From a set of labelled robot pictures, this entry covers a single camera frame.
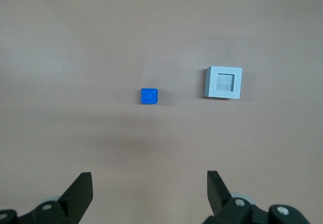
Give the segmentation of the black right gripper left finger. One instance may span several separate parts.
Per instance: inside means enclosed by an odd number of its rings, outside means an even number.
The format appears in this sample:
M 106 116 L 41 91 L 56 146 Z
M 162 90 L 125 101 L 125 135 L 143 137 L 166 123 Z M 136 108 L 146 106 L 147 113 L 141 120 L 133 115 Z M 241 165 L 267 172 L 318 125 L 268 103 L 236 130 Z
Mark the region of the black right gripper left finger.
M 47 200 L 25 215 L 1 210 L 1 223 L 79 223 L 92 199 L 92 174 L 84 172 L 59 198 Z

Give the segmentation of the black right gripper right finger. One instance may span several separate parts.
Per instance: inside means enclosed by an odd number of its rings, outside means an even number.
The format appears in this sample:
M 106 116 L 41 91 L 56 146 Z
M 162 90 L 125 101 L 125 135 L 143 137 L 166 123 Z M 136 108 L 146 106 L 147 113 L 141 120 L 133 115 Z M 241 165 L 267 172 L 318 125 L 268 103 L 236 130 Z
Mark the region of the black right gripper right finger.
M 233 197 L 217 171 L 207 172 L 207 197 L 213 215 L 204 223 L 309 223 L 292 206 L 275 204 L 264 211 L 244 197 Z

